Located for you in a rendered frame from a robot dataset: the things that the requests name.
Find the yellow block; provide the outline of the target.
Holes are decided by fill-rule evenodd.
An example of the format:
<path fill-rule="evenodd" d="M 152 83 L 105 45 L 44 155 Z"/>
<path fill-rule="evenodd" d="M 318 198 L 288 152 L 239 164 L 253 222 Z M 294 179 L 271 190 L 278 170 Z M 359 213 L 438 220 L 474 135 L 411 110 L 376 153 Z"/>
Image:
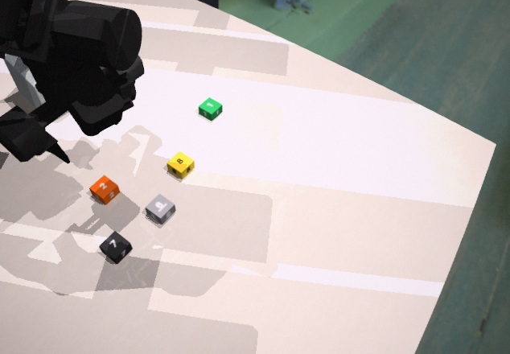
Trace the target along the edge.
<path fill-rule="evenodd" d="M 187 157 L 181 151 L 167 163 L 168 171 L 181 179 L 183 179 L 194 168 L 194 160 Z"/>

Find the orange block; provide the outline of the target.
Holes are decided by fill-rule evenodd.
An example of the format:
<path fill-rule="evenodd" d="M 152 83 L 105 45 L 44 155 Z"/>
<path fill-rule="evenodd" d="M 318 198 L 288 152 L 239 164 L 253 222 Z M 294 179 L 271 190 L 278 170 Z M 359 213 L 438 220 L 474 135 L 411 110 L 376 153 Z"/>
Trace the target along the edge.
<path fill-rule="evenodd" d="M 105 176 L 98 179 L 89 189 L 92 195 L 104 205 L 107 205 L 120 192 L 118 185 Z"/>

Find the small green block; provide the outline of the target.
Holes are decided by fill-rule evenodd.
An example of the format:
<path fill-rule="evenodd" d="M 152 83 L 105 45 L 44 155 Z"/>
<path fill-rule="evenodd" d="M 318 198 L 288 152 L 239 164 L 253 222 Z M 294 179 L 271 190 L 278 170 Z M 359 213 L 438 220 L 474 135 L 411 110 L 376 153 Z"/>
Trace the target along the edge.
<path fill-rule="evenodd" d="M 213 121 L 222 113 L 223 105 L 218 101 L 208 98 L 198 106 L 198 113 L 210 121 Z"/>

